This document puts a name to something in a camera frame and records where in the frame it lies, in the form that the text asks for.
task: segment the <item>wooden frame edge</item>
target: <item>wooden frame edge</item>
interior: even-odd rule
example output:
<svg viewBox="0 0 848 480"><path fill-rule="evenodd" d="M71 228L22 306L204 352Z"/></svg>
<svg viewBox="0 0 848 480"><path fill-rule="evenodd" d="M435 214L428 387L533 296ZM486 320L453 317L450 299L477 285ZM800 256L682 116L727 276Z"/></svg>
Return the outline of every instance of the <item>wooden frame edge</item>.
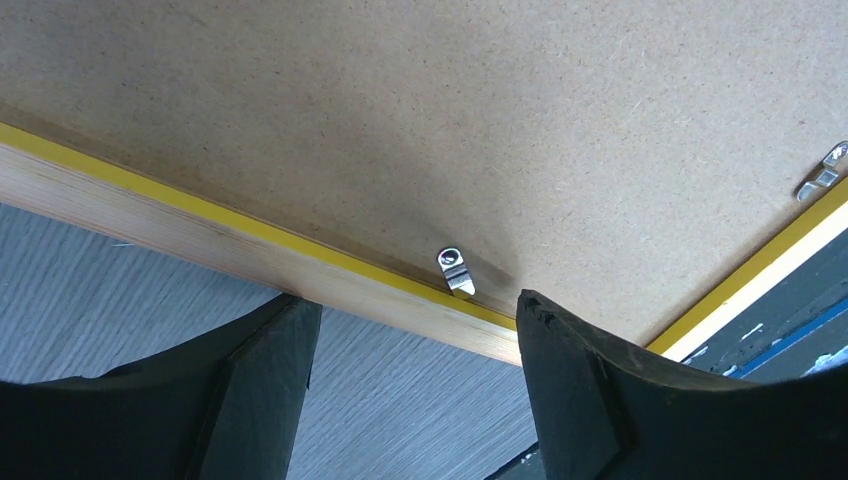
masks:
<svg viewBox="0 0 848 480"><path fill-rule="evenodd" d="M3 123L0 166L0 202L520 364L509 316ZM847 204L841 182L647 348L683 360L844 231ZM169 239L163 226L179 235ZM199 248L199 238L212 245Z"/></svg>
<svg viewBox="0 0 848 480"><path fill-rule="evenodd" d="M3 123L0 169L0 202L520 364L513 318Z"/></svg>
<svg viewBox="0 0 848 480"><path fill-rule="evenodd" d="M848 182L840 182L648 345L683 361L737 315L848 228Z"/></svg>

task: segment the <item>hardboard backing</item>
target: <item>hardboard backing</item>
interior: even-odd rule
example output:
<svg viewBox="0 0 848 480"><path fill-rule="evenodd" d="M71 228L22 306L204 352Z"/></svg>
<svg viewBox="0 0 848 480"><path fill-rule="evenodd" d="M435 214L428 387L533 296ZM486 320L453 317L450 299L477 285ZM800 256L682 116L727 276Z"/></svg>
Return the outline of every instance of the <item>hardboard backing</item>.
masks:
<svg viewBox="0 0 848 480"><path fill-rule="evenodd" d="M48 2L0 120L478 301L646 342L845 136L841 3Z"/></svg>

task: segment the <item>metal fastener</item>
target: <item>metal fastener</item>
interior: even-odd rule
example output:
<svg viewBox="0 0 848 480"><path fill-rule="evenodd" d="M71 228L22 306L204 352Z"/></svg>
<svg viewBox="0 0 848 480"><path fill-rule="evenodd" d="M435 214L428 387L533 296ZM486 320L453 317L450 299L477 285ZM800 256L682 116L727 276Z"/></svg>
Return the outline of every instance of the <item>metal fastener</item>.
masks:
<svg viewBox="0 0 848 480"><path fill-rule="evenodd" d="M848 155L848 141L837 144L825 155L819 169L810 177L809 181L804 182L801 188L798 189L796 196L798 201L803 202L819 188L828 188L836 183L836 179L839 178L839 172L835 170L835 167L845 155Z"/></svg>
<svg viewBox="0 0 848 480"><path fill-rule="evenodd" d="M439 268L445 275L448 287L456 296L474 295L474 282L471 280L471 272L465 265L465 260L456 247L445 247L439 252Z"/></svg>

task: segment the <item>wooden frame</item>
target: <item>wooden frame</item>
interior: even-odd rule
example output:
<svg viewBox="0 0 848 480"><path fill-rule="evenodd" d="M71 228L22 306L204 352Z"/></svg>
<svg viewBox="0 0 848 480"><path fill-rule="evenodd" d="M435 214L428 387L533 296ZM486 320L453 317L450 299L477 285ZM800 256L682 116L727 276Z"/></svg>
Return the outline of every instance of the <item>wooden frame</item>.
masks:
<svg viewBox="0 0 848 480"><path fill-rule="evenodd" d="M680 361L848 227L841 183L648 348ZM0 202L520 364L515 321L0 123Z"/></svg>

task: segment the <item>screw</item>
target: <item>screw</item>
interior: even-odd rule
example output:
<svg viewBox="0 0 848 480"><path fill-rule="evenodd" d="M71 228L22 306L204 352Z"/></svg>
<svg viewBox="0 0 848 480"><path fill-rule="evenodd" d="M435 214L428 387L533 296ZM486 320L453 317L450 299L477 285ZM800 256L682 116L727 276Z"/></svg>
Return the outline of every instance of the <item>screw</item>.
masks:
<svg viewBox="0 0 848 480"><path fill-rule="evenodd" d="M842 142L839 145L833 147L826 157L822 159L822 163L826 167L835 167L839 160L848 154L848 142Z"/></svg>
<svg viewBox="0 0 848 480"><path fill-rule="evenodd" d="M447 267L453 265L459 260L459 252L455 248L449 248L439 254L439 261Z"/></svg>

